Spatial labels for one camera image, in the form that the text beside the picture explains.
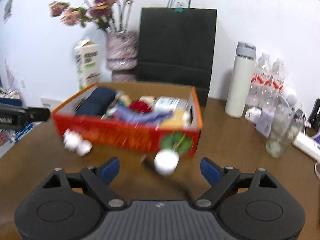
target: white wall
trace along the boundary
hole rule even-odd
[[[7,0],[1,0],[0,12]],[[100,45],[105,58],[105,40],[91,25],[86,29],[65,27],[49,17],[54,0],[13,0],[13,15],[0,20],[0,74],[4,58],[24,79],[21,89],[28,105],[40,105],[40,97],[65,99],[77,91],[72,60],[73,45],[89,36]],[[68,0],[79,6],[81,0]],[[137,30],[141,7],[165,7],[168,0],[136,0],[129,29]],[[271,60],[280,57],[290,69],[287,85],[294,87],[304,109],[311,111],[320,96],[320,0],[192,0],[194,8],[217,8],[218,22],[210,97],[226,98],[236,44],[247,41]],[[107,71],[103,79],[109,80]]]

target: white power strip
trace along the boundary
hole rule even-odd
[[[320,144],[311,139],[308,135],[305,135],[300,131],[292,144],[317,162],[320,162]]]

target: brown wooden table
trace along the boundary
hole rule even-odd
[[[266,139],[244,118],[233,119],[224,113],[225,102],[209,99],[204,111],[204,128],[194,159],[182,159],[173,179],[189,187],[196,199],[209,184],[199,164],[208,157],[218,165],[234,166],[242,172],[268,169],[303,206],[307,220],[299,240],[319,240],[320,180],[314,173],[315,161],[290,146],[281,159],[265,151]],[[110,185],[127,202],[132,199],[181,199],[177,190],[158,180],[141,167],[141,154],[108,146],[95,146],[85,157],[64,150],[53,122],[43,123],[23,138],[0,159],[0,239],[21,239],[13,215],[18,204],[52,169],[78,172],[99,166],[109,158],[120,159],[119,175]]]

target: cardboard box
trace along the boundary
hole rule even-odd
[[[79,90],[100,81],[98,45],[85,39],[75,47]]]
[[[78,103],[87,98],[98,86],[124,91],[132,100],[141,96],[183,98],[189,101],[191,125],[188,129],[163,129],[143,124],[127,124],[115,120],[101,120],[99,116],[74,115]],[[88,86],[52,111],[58,133],[63,136],[67,129],[79,132],[93,144],[107,144],[140,152],[156,153],[162,148],[174,146],[179,141],[180,155],[193,156],[196,152],[202,118],[194,87],[163,83],[97,83]]]

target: vase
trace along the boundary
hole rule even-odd
[[[113,82],[135,82],[137,65],[137,33],[111,32],[107,38],[107,69],[112,71]]]

